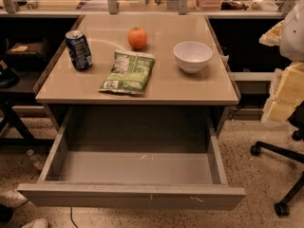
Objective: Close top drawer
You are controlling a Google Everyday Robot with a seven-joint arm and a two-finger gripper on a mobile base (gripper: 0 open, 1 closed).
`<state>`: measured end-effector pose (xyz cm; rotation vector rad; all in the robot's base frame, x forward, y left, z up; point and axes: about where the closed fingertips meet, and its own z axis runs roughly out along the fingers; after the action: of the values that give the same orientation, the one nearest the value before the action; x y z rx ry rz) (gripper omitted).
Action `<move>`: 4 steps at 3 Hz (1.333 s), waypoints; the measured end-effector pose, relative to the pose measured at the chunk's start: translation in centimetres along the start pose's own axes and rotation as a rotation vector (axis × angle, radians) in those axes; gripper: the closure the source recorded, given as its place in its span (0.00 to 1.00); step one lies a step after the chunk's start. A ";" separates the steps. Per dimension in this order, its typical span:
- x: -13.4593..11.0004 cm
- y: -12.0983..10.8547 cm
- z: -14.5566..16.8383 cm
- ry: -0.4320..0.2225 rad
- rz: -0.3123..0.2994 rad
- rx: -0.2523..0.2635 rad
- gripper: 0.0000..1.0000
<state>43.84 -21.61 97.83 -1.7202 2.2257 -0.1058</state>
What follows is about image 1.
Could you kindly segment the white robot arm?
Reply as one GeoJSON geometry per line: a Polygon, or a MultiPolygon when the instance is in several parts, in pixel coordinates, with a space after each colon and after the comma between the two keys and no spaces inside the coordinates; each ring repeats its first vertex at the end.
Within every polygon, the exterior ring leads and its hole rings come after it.
{"type": "Polygon", "coordinates": [[[262,121],[278,125],[304,102],[304,0],[296,0],[285,19],[264,33],[259,42],[279,46],[280,55],[291,61],[285,69],[275,70],[263,107],[262,121]]]}

